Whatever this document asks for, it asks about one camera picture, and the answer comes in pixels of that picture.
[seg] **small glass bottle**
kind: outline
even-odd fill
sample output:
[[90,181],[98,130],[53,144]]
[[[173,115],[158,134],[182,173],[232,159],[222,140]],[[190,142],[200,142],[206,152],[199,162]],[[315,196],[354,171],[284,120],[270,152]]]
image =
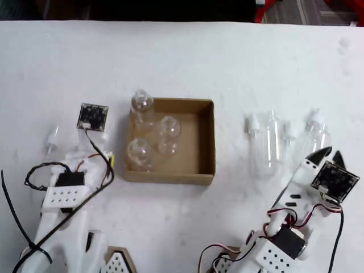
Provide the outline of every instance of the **small glass bottle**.
[[177,153],[177,140],[181,126],[174,117],[164,117],[158,124],[158,151],[161,154]]
[[144,138],[135,138],[127,146],[127,155],[133,171],[152,170],[152,147]]
[[150,131],[154,125],[154,99],[143,89],[135,92],[131,99],[131,112],[135,128],[139,131]]

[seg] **clear plastic bottle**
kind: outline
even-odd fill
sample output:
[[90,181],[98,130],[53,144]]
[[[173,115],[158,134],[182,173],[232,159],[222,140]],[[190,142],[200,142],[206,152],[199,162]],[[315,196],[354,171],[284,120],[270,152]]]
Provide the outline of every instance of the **clear plastic bottle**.
[[267,174],[273,174],[282,163],[281,128],[279,119],[274,111],[268,113],[263,139],[264,149],[266,151],[264,153],[263,169]]
[[135,128],[140,131],[150,131],[154,125],[154,99],[143,89],[135,92],[131,99],[131,112]]
[[280,121],[273,111],[260,121],[249,119],[252,170],[261,177],[273,175],[282,164],[282,132]]
[[127,146],[127,155],[133,171],[152,170],[152,147],[144,138],[135,138]]
[[307,121],[305,131],[299,139],[293,168],[296,168],[311,153],[330,145],[331,135],[327,131],[324,117],[316,111]]
[[177,140],[181,133],[178,120],[170,115],[164,117],[158,124],[158,151],[161,154],[177,153]]

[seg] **red wire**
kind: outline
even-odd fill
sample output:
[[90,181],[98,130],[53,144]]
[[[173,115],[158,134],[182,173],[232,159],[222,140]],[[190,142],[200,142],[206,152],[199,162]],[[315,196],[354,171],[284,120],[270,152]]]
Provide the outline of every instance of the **red wire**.
[[303,221],[303,223],[301,225],[292,225],[294,228],[297,228],[297,229],[300,229],[300,228],[303,228],[307,223],[308,221],[311,219],[312,217],[312,213],[313,211],[318,207],[318,206],[322,206],[324,207],[327,211],[329,212],[332,212],[332,213],[340,213],[341,209],[339,210],[333,210],[331,208],[328,208],[327,206],[323,205],[323,204],[316,204],[315,206],[313,206],[311,212],[307,215],[306,219]]

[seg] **bottle neck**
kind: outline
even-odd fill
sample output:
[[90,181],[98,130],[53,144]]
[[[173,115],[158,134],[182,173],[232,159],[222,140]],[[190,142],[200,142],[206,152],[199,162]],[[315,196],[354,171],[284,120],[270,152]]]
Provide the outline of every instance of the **bottle neck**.
[[312,121],[309,124],[307,124],[307,130],[308,131],[323,131],[327,130],[328,126],[326,124],[321,124],[316,121]]

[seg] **black cable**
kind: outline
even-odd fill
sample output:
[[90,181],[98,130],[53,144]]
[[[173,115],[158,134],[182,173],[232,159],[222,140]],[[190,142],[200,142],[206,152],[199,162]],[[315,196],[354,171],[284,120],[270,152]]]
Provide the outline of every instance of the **black cable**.
[[46,252],[45,250],[41,249],[40,247],[36,248],[36,245],[33,243],[32,240],[30,240],[28,234],[26,233],[26,231],[24,230],[22,224],[20,223],[19,218],[18,218],[18,216],[17,216],[17,214],[15,212],[14,206],[13,206],[11,200],[10,200],[9,193],[7,192],[3,170],[1,170],[1,186],[2,186],[2,189],[4,190],[5,198],[6,198],[6,201],[7,201],[8,205],[9,205],[9,208],[11,210],[11,214],[13,215],[14,220],[15,220],[16,224],[18,225],[18,228],[19,228],[20,232],[23,234],[24,238],[27,240],[29,248],[39,250],[40,252],[42,252],[47,257],[49,262],[52,263],[53,260],[52,260],[51,256],[49,255],[49,253]]
[[337,245],[339,244],[339,240],[340,240],[341,233],[342,233],[342,228],[344,227],[344,211],[342,209],[340,211],[340,216],[341,216],[341,219],[340,219],[340,227],[339,227],[339,231],[338,231],[337,236],[336,236],[336,240],[335,240],[335,244],[334,244],[334,249],[332,250],[331,260],[330,260],[330,266],[329,266],[328,273],[331,273],[332,267],[334,266],[334,260],[335,260],[335,254],[336,254]]
[[220,259],[225,259],[225,260],[229,260],[231,262],[239,262],[240,260],[244,259],[245,257],[248,256],[248,254],[253,250],[254,246],[256,245],[257,243],[253,243],[253,245],[251,246],[251,248],[247,251],[247,253],[245,253],[244,255],[242,255],[239,259],[236,259],[236,260],[232,260],[232,259],[229,259],[229,258],[225,258],[225,257],[217,257],[215,258],[215,260],[212,262],[212,264],[215,264],[218,260]]
[[39,169],[39,168],[42,168],[42,167],[45,167],[45,166],[54,166],[54,165],[61,165],[62,167],[64,167],[66,169],[66,172],[71,172],[71,169],[64,163],[61,163],[61,162],[45,162],[45,163],[39,164],[38,166],[35,166],[35,167],[31,168],[31,170],[27,174],[27,177],[25,177],[24,185],[29,186],[32,189],[36,189],[37,191],[46,191],[47,187],[45,187],[43,185],[40,186],[40,187],[37,187],[36,185],[30,183],[29,178],[35,172],[36,169]]
[[[101,157],[103,158],[103,160],[105,161],[105,163],[107,164],[107,166],[110,168],[110,173],[111,173],[111,179],[109,182],[107,182],[106,184],[104,184],[102,187],[100,187],[100,189],[97,189],[96,191],[94,191],[91,195],[89,195],[89,197],[87,197],[80,205],[78,205],[77,207],[75,207],[71,213],[69,213],[58,225],[56,225],[46,236],[44,236],[36,245],[35,247],[40,247],[42,246],[42,244],[45,243],[46,240],[48,240],[57,230],[60,229],[61,226],[63,226],[69,219],[71,219],[71,217],[73,215],[75,215],[88,201],[90,201],[95,195],[97,195],[99,192],[101,192],[102,190],[104,190],[107,186],[109,186],[115,178],[115,173],[114,173],[114,169],[112,168],[109,160],[107,159],[107,157],[100,151],[100,149],[95,145],[95,143],[90,139],[89,135],[87,134],[87,129],[85,129],[85,134],[87,136],[87,138],[89,139],[92,147],[101,155]],[[22,264],[31,256],[33,255],[33,253],[35,252],[35,249],[31,249],[27,254],[25,254],[19,261],[18,263],[15,265],[14,269],[13,269],[13,273],[17,273],[18,270],[20,269],[20,267],[22,266]]]

